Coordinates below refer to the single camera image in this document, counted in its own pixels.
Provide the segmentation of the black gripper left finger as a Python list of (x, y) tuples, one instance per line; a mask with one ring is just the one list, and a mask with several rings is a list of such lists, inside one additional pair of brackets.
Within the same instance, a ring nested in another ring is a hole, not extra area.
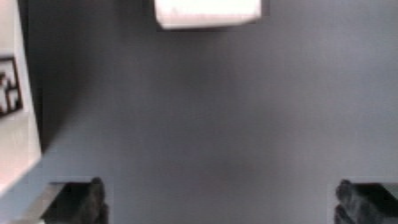
[(67, 182), (41, 215), (46, 224), (108, 224), (105, 184), (99, 178), (89, 182)]

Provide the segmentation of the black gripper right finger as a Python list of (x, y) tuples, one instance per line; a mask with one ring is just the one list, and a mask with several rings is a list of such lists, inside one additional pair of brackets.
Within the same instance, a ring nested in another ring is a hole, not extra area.
[(355, 183), (336, 188), (334, 224), (398, 224), (398, 183)]

